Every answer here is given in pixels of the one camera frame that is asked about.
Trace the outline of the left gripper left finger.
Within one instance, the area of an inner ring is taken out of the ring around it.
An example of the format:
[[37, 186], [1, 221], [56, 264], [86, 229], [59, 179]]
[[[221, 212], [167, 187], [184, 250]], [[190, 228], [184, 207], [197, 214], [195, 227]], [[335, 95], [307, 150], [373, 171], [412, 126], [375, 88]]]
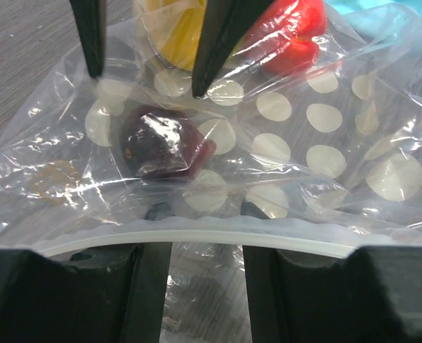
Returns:
[[169, 243], [85, 249], [58, 262], [0, 249], [0, 342], [157, 342]]

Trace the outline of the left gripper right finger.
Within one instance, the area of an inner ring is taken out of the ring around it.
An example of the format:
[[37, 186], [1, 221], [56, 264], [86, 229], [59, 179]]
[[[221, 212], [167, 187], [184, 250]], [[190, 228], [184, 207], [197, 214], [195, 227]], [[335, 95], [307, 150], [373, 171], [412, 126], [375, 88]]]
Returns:
[[244, 247], [255, 342], [422, 342], [422, 247]]

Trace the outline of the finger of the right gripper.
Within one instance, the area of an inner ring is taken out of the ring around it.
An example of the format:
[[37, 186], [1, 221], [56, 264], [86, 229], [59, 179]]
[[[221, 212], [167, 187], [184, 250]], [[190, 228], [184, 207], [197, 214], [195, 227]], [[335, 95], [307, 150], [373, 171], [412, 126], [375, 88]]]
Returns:
[[100, 78], [106, 58], [106, 0], [69, 0], [69, 3], [88, 74]]
[[210, 0], [207, 2], [192, 72], [192, 96], [203, 97], [244, 34], [272, 0]]

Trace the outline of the clear zip top bag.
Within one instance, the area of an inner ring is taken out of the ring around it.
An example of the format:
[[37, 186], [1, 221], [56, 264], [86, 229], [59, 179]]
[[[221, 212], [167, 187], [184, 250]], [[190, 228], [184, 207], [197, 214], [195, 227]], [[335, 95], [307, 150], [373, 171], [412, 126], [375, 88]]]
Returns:
[[[106, 29], [100, 78], [81, 45], [66, 52], [0, 137], [0, 249], [62, 262], [169, 243], [157, 342], [255, 342], [244, 247], [422, 247], [422, 26], [367, 35], [324, 6], [311, 68], [271, 74], [244, 37], [201, 98], [134, 15]], [[216, 143], [193, 179], [129, 171], [119, 132], [141, 105], [184, 113]]]

